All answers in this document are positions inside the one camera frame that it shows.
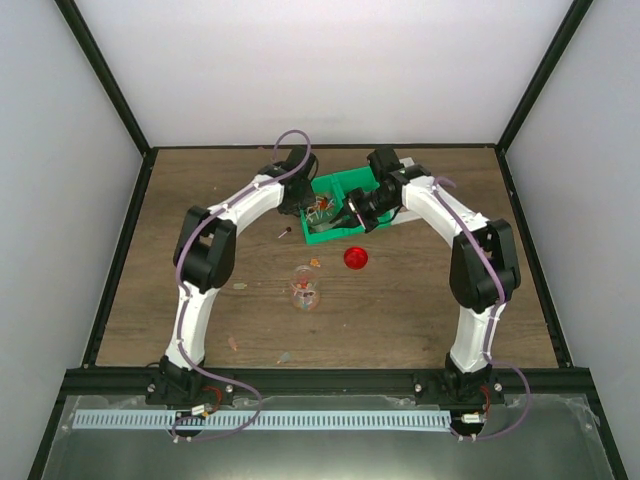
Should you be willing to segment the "green double candy bin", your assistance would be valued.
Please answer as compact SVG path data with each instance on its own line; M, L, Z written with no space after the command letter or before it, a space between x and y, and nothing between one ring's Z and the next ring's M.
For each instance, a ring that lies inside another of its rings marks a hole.
M302 231L307 245L316 245L331 240L363 233L361 230L334 229L327 232L313 234L309 232L309 225L331 218L344 206L346 194L356 188L369 192L375 190L379 184L369 167L361 167L336 172L315 178L311 182L315 192L315 205L307 208L300 215Z

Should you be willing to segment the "clear plastic jar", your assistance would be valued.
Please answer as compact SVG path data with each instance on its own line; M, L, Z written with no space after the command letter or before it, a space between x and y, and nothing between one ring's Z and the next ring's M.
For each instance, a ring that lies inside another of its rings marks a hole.
M308 265L295 268L290 280L291 302L302 311L311 311L320 301L319 279Z

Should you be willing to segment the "green slotted scoop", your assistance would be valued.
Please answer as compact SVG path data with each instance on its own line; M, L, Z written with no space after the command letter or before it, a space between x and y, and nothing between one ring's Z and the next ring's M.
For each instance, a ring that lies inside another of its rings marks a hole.
M335 213L334 216L332 216L331 218L327 217L322 219L319 222L316 222L314 224L310 224L308 229L310 233L313 234L319 234L319 233L323 233L323 232L327 232L330 230L334 230L334 229L338 229L337 228L337 216L339 214L340 211L337 211Z

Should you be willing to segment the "white candy bin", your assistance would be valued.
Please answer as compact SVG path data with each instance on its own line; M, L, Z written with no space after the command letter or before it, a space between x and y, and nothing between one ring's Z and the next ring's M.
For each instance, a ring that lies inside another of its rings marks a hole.
M399 214L408 211L402 200L402 188L407 186L410 180L423 175L429 175L429 172L424 172L421 165L412 164L406 166L395 154L385 160L383 186L386 188L387 206L392 213L389 219L383 221L383 224L393 223Z

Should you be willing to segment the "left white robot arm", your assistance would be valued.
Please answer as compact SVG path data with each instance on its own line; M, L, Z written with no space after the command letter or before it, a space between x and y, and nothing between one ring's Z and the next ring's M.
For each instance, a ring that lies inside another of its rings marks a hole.
M173 257L178 307L159 363L162 381L181 403L194 403L203 395L207 325L213 303L234 270L238 236L272 209L309 202L314 162L309 146L296 146L286 160L263 167L228 199L187 211Z

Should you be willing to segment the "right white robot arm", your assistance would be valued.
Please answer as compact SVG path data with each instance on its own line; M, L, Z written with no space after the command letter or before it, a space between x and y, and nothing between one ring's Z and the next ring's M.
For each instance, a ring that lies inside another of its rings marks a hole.
M452 181L419 164L404 165L390 147L374 150L367 160L377 188L346 193L331 223L370 233L382 215L405 209L444 239L451 249L449 287L460 310L443 389L451 400L468 402L489 380L497 322L521 284L512 227L469 209L450 194Z

